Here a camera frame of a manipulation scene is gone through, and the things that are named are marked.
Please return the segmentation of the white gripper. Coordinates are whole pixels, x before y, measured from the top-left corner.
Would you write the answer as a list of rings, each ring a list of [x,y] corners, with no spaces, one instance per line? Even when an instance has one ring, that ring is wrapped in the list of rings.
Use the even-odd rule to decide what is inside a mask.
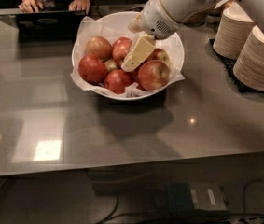
[[[132,33],[143,30],[148,35],[135,36],[121,68],[131,72],[139,67],[154,51],[155,39],[167,39],[180,29],[182,23],[178,18],[181,14],[181,0],[148,0],[141,14],[128,25]]]

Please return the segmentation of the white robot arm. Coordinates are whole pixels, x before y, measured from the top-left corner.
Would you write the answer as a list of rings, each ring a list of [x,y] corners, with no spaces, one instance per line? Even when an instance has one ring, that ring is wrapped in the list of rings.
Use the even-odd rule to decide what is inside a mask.
[[[129,25],[129,30],[136,37],[121,67],[127,72],[134,70],[152,53],[158,40],[169,38],[191,17],[227,1],[229,0],[148,0]],[[264,31],[264,0],[233,1]]]

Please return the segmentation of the person's left hand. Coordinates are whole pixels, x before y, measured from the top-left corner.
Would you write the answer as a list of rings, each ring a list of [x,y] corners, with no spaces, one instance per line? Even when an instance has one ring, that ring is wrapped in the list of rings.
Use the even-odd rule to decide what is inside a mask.
[[[90,11],[90,1],[89,0],[73,0],[68,9],[70,11],[84,11],[86,14]]]

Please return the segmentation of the person's right hand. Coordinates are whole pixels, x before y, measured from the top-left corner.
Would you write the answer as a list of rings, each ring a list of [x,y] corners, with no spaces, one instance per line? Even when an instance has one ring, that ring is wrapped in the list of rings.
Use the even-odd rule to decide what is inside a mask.
[[[24,13],[40,12],[44,5],[38,0],[23,0],[19,5],[20,11]]]

